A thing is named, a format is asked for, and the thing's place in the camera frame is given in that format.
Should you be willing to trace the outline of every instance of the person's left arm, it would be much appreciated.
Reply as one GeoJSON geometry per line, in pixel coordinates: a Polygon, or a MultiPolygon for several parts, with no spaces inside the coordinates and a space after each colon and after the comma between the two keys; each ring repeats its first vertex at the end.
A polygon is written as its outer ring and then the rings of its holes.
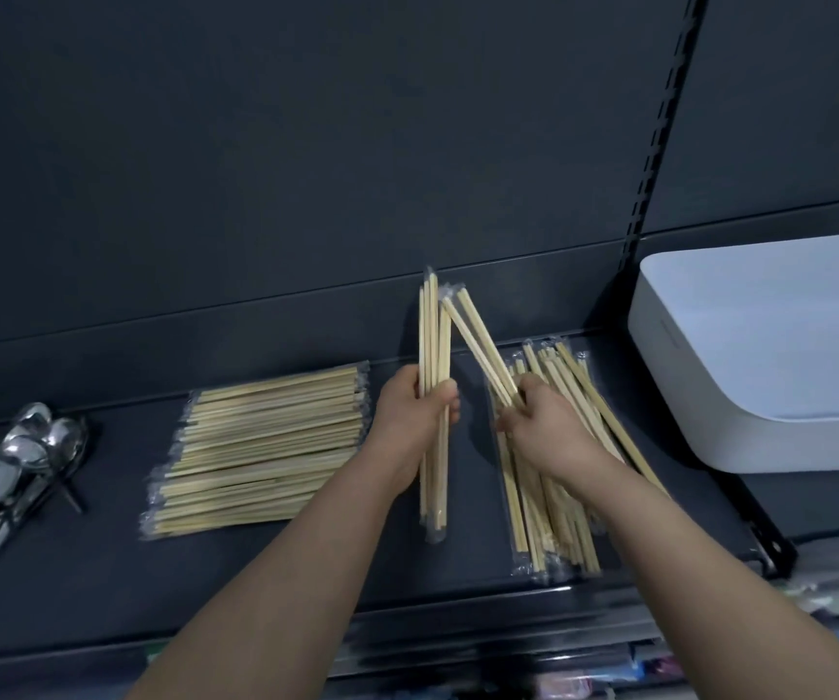
{"type": "Polygon", "coordinates": [[[179,632],[128,700],[319,696],[393,499],[413,482],[442,410],[458,418],[455,382],[419,399],[416,376],[406,366],[390,379],[360,452],[179,632]]]}

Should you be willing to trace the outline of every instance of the person's right hand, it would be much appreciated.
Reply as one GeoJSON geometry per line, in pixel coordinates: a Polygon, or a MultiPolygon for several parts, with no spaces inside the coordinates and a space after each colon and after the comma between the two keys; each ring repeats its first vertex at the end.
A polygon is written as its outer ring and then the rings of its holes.
{"type": "Polygon", "coordinates": [[[514,439],[520,454],[543,473],[576,488],[598,466],[613,457],[589,433],[568,400],[534,373],[520,378],[528,412],[505,408],[498,429],[514,439]]]}

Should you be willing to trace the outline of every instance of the hand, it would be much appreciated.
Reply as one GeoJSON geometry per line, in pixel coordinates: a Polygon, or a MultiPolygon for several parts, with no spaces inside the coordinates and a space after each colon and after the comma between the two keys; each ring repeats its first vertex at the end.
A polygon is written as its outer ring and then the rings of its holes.
{"type": "Polygon", "coordinates": [[[384,466],[394,469],[394,485],[400,494],[415,479],[419,460],[432,446],[442,411],[449,408],[449,420],[460,416],[459,387],[455,381],[442,381],[425,398],[416,395],[419,367],[404,366],[380,391],[374,423],[363,452],[376,455],[384,466]]]}
{"type": "Polygon", "coordinates": [[[527,373],[520,378],[528,412],[505,408],[498,429],[514,439],[514,445],[543,473],[575,488],[598,463],[610,467],[611,459],[585,429],[571,404],[539,376],[527,373]]]}

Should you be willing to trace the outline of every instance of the person's right arm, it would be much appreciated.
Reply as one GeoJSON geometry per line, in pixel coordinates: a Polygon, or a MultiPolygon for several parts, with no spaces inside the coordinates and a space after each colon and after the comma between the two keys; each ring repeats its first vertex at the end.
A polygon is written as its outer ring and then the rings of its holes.
{"type": "Polygon", "coordinates": [[[712,540],[668,496],[589,435],[536,376],[528,413],[500,427],[596,511],[702,700],[839,700],[839,640],[712,540]]]}

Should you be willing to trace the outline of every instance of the person's left hand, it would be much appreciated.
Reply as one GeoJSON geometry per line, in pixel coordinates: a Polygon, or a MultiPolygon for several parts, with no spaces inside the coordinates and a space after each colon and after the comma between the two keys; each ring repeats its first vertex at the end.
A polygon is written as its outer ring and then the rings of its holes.
{"type": "Polygon", "coordinates": [[[455,381],[442,381],[425,398],[416,394],[419,366],[404,366],[387,381],[377,399],[374,423],[362,451],[372,453],[394,471],[394,485],[400,494],[415,479],[419,460],[432,446],[442,421],[442,411],[449,408],[449,419],[460,416],[459,387],[455,381]]]}

